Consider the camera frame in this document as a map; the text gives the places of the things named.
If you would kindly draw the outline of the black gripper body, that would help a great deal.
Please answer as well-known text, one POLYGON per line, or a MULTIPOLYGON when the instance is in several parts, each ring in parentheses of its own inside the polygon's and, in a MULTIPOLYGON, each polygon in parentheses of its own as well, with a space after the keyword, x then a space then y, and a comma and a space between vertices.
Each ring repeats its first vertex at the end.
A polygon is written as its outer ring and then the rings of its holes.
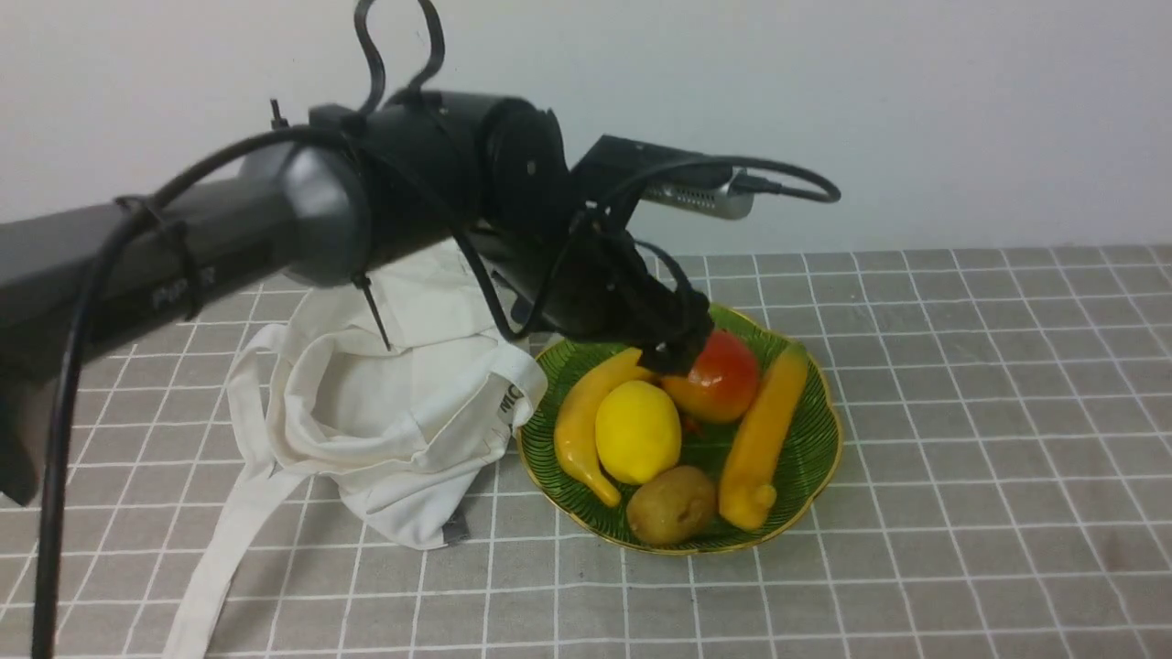
POLYGON ((591 225, 586 215, 472 225, 473 276, 506 340, 553 332, 645 353, 699 353, 714 330, 708 298, 688 279, 669 287, 650 276, 641 250, 681 274, 657 246, 591 225))

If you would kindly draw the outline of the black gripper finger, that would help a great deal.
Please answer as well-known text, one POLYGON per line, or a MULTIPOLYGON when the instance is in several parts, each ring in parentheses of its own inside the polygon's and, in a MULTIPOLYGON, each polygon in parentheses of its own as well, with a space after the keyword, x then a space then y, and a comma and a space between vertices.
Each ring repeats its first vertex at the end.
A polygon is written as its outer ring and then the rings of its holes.
POLYGON ((643 371, 666 376, 686 376, 706 349, 709 334, 686 334, 681 339, 641 347, 643 371))

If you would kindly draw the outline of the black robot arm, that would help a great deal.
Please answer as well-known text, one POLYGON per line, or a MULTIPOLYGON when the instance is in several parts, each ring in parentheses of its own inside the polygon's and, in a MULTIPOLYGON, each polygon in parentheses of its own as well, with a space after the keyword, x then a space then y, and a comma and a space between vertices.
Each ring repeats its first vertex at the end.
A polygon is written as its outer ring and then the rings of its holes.
POLYGON ((448 238, 499 330, 495 281, 527 301, 522 334, 624 344, 684 374, 714 330, 708 298, 657 283, 626 225, 657 176, 699 163, 606 136, 568 167, 554 113, 398 91, 375 113, 318 107, 144 197, 5 222, 4 494, 40 492, 64 356, 91 362, 280 270, 347 286, 448 238))

